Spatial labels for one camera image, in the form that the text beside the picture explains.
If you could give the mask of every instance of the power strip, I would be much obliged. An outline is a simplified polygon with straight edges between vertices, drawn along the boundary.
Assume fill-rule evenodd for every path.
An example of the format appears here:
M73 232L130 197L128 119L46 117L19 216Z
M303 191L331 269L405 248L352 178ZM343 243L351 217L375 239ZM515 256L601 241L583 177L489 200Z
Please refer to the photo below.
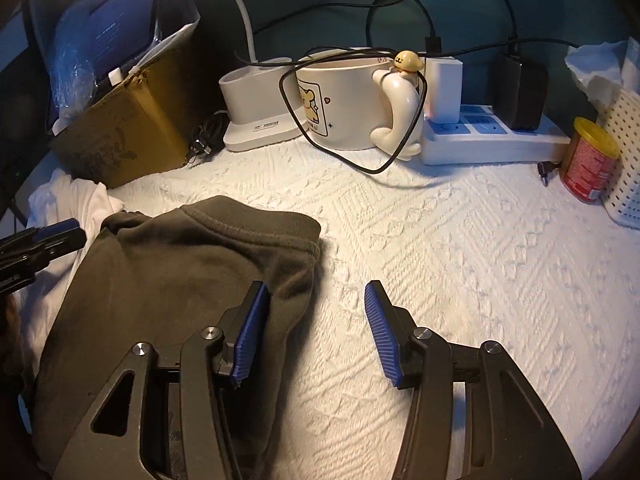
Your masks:
M455 124L432 123L422 130L424 164L482 164L492 162L560 162L570 138L546 116L533 132L514 132L490 106L462 105Z

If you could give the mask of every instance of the perforated basket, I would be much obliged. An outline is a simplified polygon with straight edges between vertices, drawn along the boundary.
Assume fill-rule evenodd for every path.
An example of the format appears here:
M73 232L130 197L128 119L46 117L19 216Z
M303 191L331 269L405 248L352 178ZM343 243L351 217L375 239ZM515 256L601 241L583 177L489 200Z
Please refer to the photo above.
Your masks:
M620 147L602 203L613 221L640 228L640 96L621 89L598 122Z

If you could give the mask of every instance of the brown cardboard box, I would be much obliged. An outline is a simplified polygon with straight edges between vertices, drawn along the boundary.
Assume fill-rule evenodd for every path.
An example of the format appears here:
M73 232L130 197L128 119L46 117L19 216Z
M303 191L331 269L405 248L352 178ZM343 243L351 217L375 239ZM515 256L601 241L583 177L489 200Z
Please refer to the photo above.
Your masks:
M76 178L122 186L186 163L191 130L224 108L216 71L197 43L128 76L51 141Z

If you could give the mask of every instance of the plastic jar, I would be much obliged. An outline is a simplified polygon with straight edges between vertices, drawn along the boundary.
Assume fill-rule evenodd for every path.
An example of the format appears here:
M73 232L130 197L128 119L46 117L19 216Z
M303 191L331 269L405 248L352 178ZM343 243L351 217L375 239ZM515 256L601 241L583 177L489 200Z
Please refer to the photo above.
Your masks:
M584 117L575 119L574 130L560 178L578 200L591 204L604 189L620 149L605 130Z

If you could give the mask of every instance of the teal wall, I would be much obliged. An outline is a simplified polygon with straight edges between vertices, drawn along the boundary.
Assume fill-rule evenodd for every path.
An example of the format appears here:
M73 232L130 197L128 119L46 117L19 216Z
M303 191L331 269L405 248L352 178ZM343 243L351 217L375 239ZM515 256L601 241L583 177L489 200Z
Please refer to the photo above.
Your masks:
M311 3L373 0L245 0L254 27ZM431 13L445 50L465 48L505 39L510 21L501 0L421 0ZM232 0L196 0L203 29L212 52L229 62L233 48L246 52L242 23ZM625 39L624 16L613 0L511 0L519 34L552 36L576 43L601 43ZM258 57L299 57L317 44L357 46L365 43L366 10L317 10L266 31L256 38ZM398 49L422 49L427 25L420 10L408 2L379 10L373 26L374 44ZM551 83L547 113L567 131L577 114L594 116L584 96L575 88L564 66L562 46L527 45L523 52L549 70ZM484 102L487 62L496 51L471 54L465 63L463 100Z

